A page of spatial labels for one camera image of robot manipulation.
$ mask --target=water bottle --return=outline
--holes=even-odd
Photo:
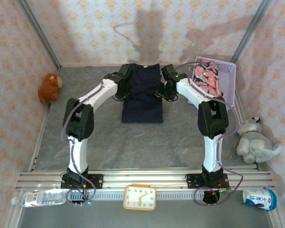
[[[66,193],[62,189],[27,192],[23,196],[17,196],[11,200],[13,205],[19,204],[26,208],[61,205],[65,202]]]

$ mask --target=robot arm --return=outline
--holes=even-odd
[[[82,175],[87,175],[88,165],[86,162],[86,145],[88,137],[94,129],[94,112],[109,97],[115,95],[118,99],[127,97],[132,92],[129,79],[133,71],[126,65],[123,65],[117,73],[106,75],[103,83],[92,90],[85,96],[75,100],[71,98],[66,107],[64,124],[72,109],[80,102],[83,104],[73,114],[71,121],[66,128],[68,138],[72,140],[70,148],[72,152],[75,166]],[[219,137],[225,133],[228,127],[228,116],[224,104],[215,102],[203,97],[195,91],[188,82],[186,74],[177,74],[173,65],[163,67],[162,74],[166,83],[161,83],[158,87],[157,95],[166,100],[174,100],[177,93],[189,99],[199,111],[198,127],[205,140],[205,160],[202,166],[202,178],[198,177],[195,182],[196,186],[208,186],[212,188],[218,187],[218,181],[223,176],[223,170],[219,166],[217,160],[217,151],[221,151],[221,142]],[[93,97],[87,99],[91,94],[103,86]],[[67,169],[68,182],[72,182],[72,188],[81,188],[85,181],[76,173],[72,161]]]
[[[161,83],[158,95],[166,100],[174,100],[177,93],[185,96],[198,109],[198,127],[205,141],[205,159],[202,165],[202,174],[187,174],[189,188],[207,186],[211,188],[228,188],[225,182],[227,175],[223,174],[219,161],[221,159],[221,136],[229,125],[226,106],[218,101],[202,96],[198,86],[191,85],[186,74],[178,74],[173,65],[161,69],[166,83]]]
[[[85,100],[86,98],[88,98],[91,94],[95,93],[96,91],[98,91],[100,89],[100,87],[102,86],[102,89],[99,91],[99,93],[97,93],[96,95],[94,95],[93,97],[91,97],[90,99],[87,99],[85,102],[83,102],[83,109],[89,107],[90,108],[90,113],[89,115],[93,115],[94,116],[94,112],[97,110],[97,108],[104,102],[106,101],[109,97],[115,95],[117,93],[117,84],[112,81],[111,79],[103,79],[102,83],[99,84],[95,89],[93,89],[91,92],[89,92],[88,94],[82,96],[81,98],[79,98],[79,100],[77,100],[76,102],[82,102],[83,100]],[[85,117],[88,116],[86,115],[86,113],[81,112],[81,117]],[[86,162],[86,145],[87,145],[87,141],[88,138],[83,137],[82,140],[79,140],[77,138],[77,136],[72,135],[69,132],[69,136],[68,139],[70,139],[70,148],[72,147],[73,143],[74,143],[74,148],[73,148],[73,155],[74,155],[74,160],[75,160],[75,165],[77,167],[77,169],[79,170],[80,173],[83,173],[88,165]],[[69,169],[73,172],[76,173],[76,170],[74,168],[74,165],[70,159],[70,164],[69,164]]]
[[[70,143],[70,163],[67,173],[63,176],[62,188],[81,188],[86,181],[78,174],[88,177],[88,164],[86,162],[86,146],[88,138],[94,130],[94,112],[109,97],[115,95],[117,99],[124,99],[132,92],[129,79],[133,70],[129,66],[122,65],[119,72],[108,74],[102,82],[91,92],[79,99],[69,99],[66,106],[63,125],[66,126],[66,134]],[[72,110],[79,105],[72,114],[70,121],[66,123]]]

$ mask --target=stuffed toy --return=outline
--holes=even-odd
[[[273,146],[270,140],[262,135],[260,120],[259,117],[246,120],[237,131],[241,136],[237,154],[243,156],[245,163],[269,161],[283,150],[281,144]]]
[[[62,87],[62,80],[56,74],[48,74],[41,88],[38,90],[38,97],[41,103],[53,103],[59,97],[58,89]]]

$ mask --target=folded clothing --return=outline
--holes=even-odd
[[[202,59],[200,63],[202,66],[195,68],[193,82],[214,97],[224,97],[219,89],[219,72],[215,63],[205,59]]]
[[[162,123],[162,99],[155,96],[161,81],[160,65],[128,64],[133,69],[133,95],[123,101],[122,123]]]

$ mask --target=plastic laundry basket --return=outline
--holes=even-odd
[[[224,93],[225,101],[234,106],[234,98],[236,93],[236,69],[234,63],[216,60],[212,58],[205,58],[197,56],[195,61],[199,62],[201,59],[206,59],[214,62],[218,67],[219,87]]]

